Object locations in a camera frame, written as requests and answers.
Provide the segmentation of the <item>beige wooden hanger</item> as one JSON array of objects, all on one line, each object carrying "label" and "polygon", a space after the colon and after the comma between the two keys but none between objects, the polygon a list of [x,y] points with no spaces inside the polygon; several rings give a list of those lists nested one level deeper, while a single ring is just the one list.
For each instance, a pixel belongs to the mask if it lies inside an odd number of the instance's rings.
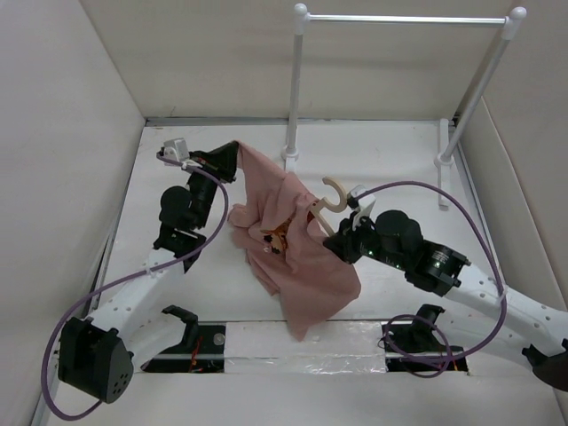
[{"label": "beige wooden hanger", "polygon": [[320,230],[327,236],[335,234],[334,229],[322,215],[323,210],[328,210],[332,213],[342,213],[347,209],[347,192],[343,185],[333,177],[325,176],[321,179],[324,186],[331,187],[336,193],[336,201],[330,201],[327,197],[316,197],[314,194],[309,193],[309,205],[307,208],[307,220],[314,221]]}]

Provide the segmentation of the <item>pink t shirt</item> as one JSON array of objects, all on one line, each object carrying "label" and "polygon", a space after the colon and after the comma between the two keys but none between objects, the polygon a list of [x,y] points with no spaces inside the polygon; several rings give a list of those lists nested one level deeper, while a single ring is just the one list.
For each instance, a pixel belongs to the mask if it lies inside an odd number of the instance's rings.
[{"label": "pink t shirt", "polygon": [[237,165],[246,200],[228,215],[233,243],[266,291],[279,297],[289,333],[301,341],[359,297],[359,276],[324,247],[327,236],[310,211],[317,199],[296,174],[244,143]]}]

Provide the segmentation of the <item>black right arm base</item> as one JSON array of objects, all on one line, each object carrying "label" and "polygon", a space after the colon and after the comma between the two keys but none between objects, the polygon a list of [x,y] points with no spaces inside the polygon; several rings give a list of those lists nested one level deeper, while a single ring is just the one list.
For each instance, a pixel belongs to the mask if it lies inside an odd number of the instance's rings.
[{"label": "black right arm base", "polygon": [[[415,315],[399,315],[381,324],[382,337],[377,346],[384,350],[385,366],[389,373],[405,372],[419,377],[438,375],[447,355],[443,338],[429,324],[435,324],[445,310],[441,306],[423,304]],[[426,364],[415,362],[396,352],[391,343],[417,358],[426,358]]]}]

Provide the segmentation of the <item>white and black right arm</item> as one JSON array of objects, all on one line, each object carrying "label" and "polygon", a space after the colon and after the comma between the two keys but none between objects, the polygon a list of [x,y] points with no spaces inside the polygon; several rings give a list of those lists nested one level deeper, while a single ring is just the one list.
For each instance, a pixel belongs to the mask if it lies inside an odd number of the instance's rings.
[{"label": "white and black right arm", "polygon": [[477,351],[527,369],[559,391],[567,389],[567,314],[514,289],[505,289],[458,251],[422,237],[400,210],[371,220],[344,219],[324,241],[342,261],[368,257],[403,272],[422,291],[470,308],[464,317],[435,304],[400,314],[383,327],[383,342],[402,361],[441,370]]}]

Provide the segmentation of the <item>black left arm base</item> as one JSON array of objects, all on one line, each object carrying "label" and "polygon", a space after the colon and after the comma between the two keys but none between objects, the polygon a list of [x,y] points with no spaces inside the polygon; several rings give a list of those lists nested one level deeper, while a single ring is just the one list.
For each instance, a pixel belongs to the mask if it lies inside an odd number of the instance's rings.
[{"label": "black left arm base", "polygon": [[164,308],[162,313],[168,320],[177,318],[185,330],[176,345],[143,364],[143,372],[220,374],[225,371],[225,323],[200,322],[196,314],[176,305]]}]

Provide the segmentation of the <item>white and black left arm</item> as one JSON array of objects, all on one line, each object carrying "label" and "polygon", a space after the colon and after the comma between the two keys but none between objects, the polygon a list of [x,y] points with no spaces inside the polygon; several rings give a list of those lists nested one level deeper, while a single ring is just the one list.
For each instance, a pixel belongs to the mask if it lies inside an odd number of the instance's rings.
[{"label": "white and black left arm", "polygon": [[117,292],[86,318],[69,319],[59,335],[58,378],[107,404],[127,389],[132,376],[156,355],[174,347],[190,351],[198,339],[195,314],[162,294],[179,287],[210,239],[200,233],[215,196],[228,194],[240,145],[188,151],[185,141],[163,144],[157,158],[187,172],[185,185],[162,193],[160,229],[140,272],[118,283]]}]

